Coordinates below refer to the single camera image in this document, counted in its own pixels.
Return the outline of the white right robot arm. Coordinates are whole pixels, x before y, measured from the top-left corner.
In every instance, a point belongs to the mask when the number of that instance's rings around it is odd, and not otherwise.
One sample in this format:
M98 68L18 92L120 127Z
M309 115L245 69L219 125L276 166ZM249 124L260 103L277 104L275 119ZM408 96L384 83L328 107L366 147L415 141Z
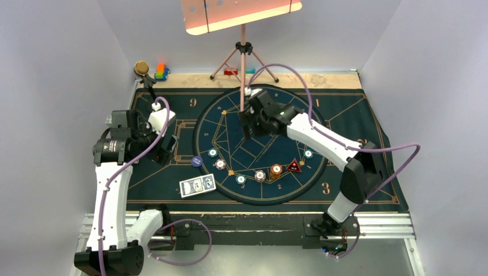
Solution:
M384 174L380 168L378 147L371 142L361 144L331 131L311 117L311 112L289 103L279 105L261 88L245 88L242 98L248 106L239 112L245 138L251 135L282 135L300 142L331 161L342 173L340 190L333 203L312 229L324 238L342 233L346 220L365 203L380 186Z

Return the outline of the purple small blind button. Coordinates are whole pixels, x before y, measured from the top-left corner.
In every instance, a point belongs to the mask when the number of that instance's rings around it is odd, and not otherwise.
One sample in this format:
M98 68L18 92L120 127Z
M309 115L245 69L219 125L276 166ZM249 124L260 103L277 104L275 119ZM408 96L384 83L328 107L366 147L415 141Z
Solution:
M200 167L203 163L203 159L201 156L198 156L198 155L193 156L190 163L193 167Z

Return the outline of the green poker chip stack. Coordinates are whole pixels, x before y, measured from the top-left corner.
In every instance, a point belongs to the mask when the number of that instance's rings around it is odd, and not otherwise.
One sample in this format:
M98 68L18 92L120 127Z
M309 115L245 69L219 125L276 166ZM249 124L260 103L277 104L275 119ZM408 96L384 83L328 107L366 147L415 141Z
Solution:
M244 185L246 182L246 177L244 175L237 175L235 181L239 185Z

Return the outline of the red triangular dealer button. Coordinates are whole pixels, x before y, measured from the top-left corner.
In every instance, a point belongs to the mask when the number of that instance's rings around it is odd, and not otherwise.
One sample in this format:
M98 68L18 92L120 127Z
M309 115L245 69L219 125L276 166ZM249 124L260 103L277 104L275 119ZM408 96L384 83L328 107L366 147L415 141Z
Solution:
M293 161L287 166L286 170L293 172L293 173L301 173L302 172L302 169L300 168L300 164L296 158L294 158Z

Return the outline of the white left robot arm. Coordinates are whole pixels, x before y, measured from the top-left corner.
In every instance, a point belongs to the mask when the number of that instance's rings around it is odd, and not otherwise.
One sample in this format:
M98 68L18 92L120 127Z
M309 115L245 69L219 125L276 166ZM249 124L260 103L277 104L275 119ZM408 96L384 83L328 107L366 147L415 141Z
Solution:
M126 227L128 185L134 164L151 160L163 166L173 158L178 139L164 135L176 114L153 106L148 118L137 110L115 110L93 146L97 180L93 225L86 249L74 255L74 266L87 275L139 275L152 234L165 235L171 219L164 205L145 207Z

